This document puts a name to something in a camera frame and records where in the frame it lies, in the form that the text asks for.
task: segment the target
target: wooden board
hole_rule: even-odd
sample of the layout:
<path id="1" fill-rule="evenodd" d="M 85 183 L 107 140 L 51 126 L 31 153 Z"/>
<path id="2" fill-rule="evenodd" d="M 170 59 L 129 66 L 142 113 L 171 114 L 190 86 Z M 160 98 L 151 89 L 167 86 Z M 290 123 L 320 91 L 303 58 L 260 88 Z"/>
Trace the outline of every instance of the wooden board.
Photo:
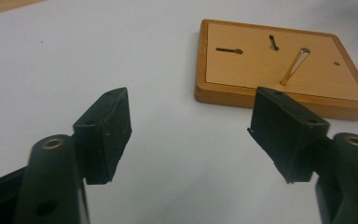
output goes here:
<path id="1" fill-rule="evenodd" d="M 278 50 L 272 47 L 270 35 Z M 301 48 L 309 49 L 309 56 L 281 85 Z M 241 54 L 217 49 L 240 49 Z M 335 35 L 203 21 L 197 100 L 253 107 L 258 86 L 284 91 L 319 116 L 358 120 L 358 71 Z"/>
<path id="2" fill-rule="evenodd" d="M 17 7 L 25 7 L 44 0 L 0 0 L 0 12 L 8 11 Z"/>

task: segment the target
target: white table surface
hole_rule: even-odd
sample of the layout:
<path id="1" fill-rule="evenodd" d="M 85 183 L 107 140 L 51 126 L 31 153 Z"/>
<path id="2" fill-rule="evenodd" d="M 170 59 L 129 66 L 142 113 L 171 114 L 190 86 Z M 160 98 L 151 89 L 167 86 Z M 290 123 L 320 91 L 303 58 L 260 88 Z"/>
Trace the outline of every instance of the white table surface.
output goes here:
<path id="1" fill-rule="evenodd" d="M 246 132 L 251 109 L 195 100 L 203 19 L 335 34 L 358 68 L 358 0 L 50 0 L 0 13 L 0 176 L 127 87 L 133 133 L 113 182 L 87 186 L 91 223 L 320 223 L 317 175 L 286 185 Z M 358 133 L 358 121 L 328 121 L 329 137 Z"/>

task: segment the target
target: metal pin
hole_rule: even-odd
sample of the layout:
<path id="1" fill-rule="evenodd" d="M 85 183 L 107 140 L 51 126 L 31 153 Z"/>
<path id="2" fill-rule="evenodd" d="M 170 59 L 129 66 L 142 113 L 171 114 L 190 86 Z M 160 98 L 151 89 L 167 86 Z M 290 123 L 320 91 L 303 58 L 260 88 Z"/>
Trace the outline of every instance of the metal pin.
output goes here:
<path id="1" fill-rule="evenodd" d="M 292 75 L 295 73 L 297 68 L 304 62 L 304 60 L 307 58 L 307 56 L 310 54 L 310 50 L 307 48 L 302 48 L 295 59 L 293 60 L 292 64 L 290 65 L 289 69 L 287 70 L 286 74 L 281 80 L 281 85 L 285 86 L 286 83 L 289 81 L 289 79 L 292 77 Z"/>

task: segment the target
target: small hole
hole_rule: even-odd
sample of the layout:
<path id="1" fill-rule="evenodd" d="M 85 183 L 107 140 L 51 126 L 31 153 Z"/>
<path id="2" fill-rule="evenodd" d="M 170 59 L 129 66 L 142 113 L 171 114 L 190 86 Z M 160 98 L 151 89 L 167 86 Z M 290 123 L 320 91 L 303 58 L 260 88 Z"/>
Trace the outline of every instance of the small hole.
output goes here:
<path id="1" fill-rule="evenodd" d="M 94 123 L 95 123 L 95 120 L 92 120 L 92 119 L 86 122 L 87 125 L 91 125 L 91 124 L 94 124 Z"/>
<path id="2" fill-rule="evenodd" d="M 358 147 L 358 136 L 347 136 L 345 140 L 348 143 Z"/>
<path id="3" fill-rule="evenodd" d="M 62 145 L 63 140 L 61 138 L 53 138 L 53 139 L 49 139 L 48 141 L 46 141 L 42 148 L 44 149 L 53 149 L 56 147 L 59 147 L 60 145 Z"/>
<path id="4" fill-rule="evenodd" d="M 34 212 L 39 217 L 45 217 L 45 216 L 48 216 L 51 213 L 53 213 L 56 208 L 57 208 L 56 202 L 46 201 L 46 202 L 39 204 L 39 206 L 37 206 L 37 208 L 36 208 L 36 211 L 34 211 Z"/>

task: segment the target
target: light wood panel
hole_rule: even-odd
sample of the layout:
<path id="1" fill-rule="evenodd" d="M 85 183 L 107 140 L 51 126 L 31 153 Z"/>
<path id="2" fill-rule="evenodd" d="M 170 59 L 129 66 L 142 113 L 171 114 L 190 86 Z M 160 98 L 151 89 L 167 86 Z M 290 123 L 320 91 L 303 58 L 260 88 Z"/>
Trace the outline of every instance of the light wood panel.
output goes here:
<path id="1" fill-rule="evenodd" d="M 0 12 L 8 11 L 17 7 L 25 7 L 44 0 L 0 0 Z"/>
<path id="2" fill-rule="evenodd" d="M 279 50 L 271 46 L 273 35 Z M 243 54 L 216 50 L 241 49 Z M 280 84 L 301 48 L 310 55 Z M 322 117 L 358 119 L 358 71 L 335 35 L 205 20 L 200 28 L 196 98 L 253 107 L 257 86 L 284 91 Z"/>

